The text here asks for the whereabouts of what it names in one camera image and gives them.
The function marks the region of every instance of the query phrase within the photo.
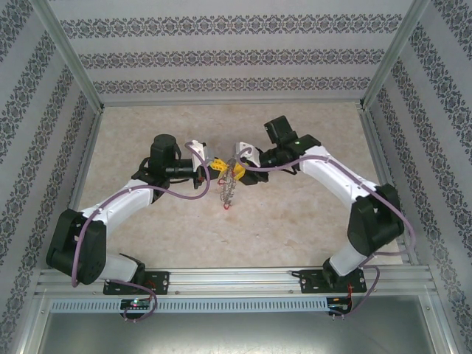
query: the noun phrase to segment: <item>beige floor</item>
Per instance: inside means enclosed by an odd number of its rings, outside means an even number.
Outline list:
[[[376,180],[352,103],[107,108],[80,208],[122,187],[149,155],[155,135],[174,135],[182,150],[186,141],[197,139],[227,159],[238,141],[270,148],[263,124],[283,114],[299,136],[315,136],[341,162]],[[320,266],[346,242],[349,211],[306,175],[277,172],[269,178],[257,186],[238,184],[228,211],[216,183],[198,201],[164,195],[127,219],[108,240],[108,250],[156,268]],[[191,183],[171,188],[188,195],[201,191]],[[374,261],[401,263],[399,257]]]

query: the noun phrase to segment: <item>striped wall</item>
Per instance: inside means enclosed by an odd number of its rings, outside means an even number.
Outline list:
[[[106,103],[361,99],[412,0],[54,0]]]
[[[96,114],[27,0],[0,0],[0,23],[0,353],[8,353]]]
[[[472,1],[433,0],[370,107],[460,353],[472,353]]]

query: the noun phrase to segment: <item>black mounting plate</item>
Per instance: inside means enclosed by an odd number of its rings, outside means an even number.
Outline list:
[[[168,271],[146,271],[143,286],[151,289],[156,295],[167,295],[169,276]],[[147,291],[115,282],[105,282],[103,293],[105,295],[149,295]]]
[[[338,282],[334,288],[331,288],[324,279],[322,269],[292,271],[292,275],[300,279],[302,294],[347,293],[349,284],[352,286],[353,293],[365,293],[367,291],[364,272],[361,269],[356,269],[342,277],[342,282]]]

